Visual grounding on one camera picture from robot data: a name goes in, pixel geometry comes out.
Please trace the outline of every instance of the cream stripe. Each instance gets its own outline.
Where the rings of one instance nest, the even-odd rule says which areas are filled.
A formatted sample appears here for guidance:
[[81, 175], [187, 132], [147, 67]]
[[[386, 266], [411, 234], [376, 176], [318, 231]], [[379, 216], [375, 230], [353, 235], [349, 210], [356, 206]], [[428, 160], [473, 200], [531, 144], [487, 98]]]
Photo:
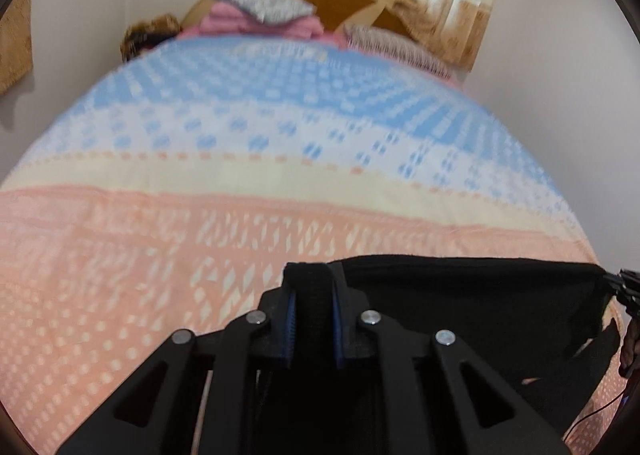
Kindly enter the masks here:
[[2, 191], [30, 186], [89, 185], [145, 193], [227, 194], [334, 204], [444, 225], [540, 231], [584, 241], [580, 228], [486, 198], [433, 190], [380, 172], [345, 170], [298, 158], [186, 155], [36, 161], [15, 171]]

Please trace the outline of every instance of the triangular cutout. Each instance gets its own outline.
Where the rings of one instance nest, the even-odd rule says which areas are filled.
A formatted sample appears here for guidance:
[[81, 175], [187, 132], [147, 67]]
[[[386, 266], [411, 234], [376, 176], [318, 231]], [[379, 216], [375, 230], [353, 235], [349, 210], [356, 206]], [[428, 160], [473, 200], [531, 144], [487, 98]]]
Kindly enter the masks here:
[[116, 406], [113, 416], [119, 421], [144, 428], [149, 424], [158, 393], [169, 365], [162, 361]]
[[515, 411], [511, 405], [471, 364], [462, 363], [460, 372], [482, 428], [491, 428], [515, 417]]

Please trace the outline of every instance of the hand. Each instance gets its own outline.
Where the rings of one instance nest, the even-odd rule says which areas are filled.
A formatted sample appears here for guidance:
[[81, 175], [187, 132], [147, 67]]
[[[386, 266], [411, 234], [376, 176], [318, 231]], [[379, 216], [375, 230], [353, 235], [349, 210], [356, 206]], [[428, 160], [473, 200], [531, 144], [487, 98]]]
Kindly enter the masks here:
[[[634, 358], [640, 355], [640, 321], [633, 318], [626, 328], [625, 340], [620, 350], [620, 367], [628, 369], [634, 362]], [[635, 365], [640, 364], [640, 356]]]

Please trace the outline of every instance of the striped pillow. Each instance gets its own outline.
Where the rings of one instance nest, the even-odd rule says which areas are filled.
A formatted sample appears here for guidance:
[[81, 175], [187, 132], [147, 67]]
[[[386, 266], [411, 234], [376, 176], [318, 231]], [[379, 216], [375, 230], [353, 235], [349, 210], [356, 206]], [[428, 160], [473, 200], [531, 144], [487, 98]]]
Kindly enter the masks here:
[[420, 44], [395, 32], [366, 25], [346, 25], [344, 35], [352, 49], [391, 58], [418, 70], [426, 70], [444, 80], [451, 77], [451, 70], [443, 61]]

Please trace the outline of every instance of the blue blanket section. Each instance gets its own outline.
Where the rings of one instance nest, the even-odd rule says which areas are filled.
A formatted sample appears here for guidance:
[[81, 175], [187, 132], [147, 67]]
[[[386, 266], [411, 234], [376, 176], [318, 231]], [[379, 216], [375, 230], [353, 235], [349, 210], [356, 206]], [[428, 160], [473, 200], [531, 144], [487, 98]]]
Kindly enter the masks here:
[[108, 150], [297, 154], [571, 215], [530, 154], [462, 93], [309, 42], [171, 41], [97, 83], [25, 160]]

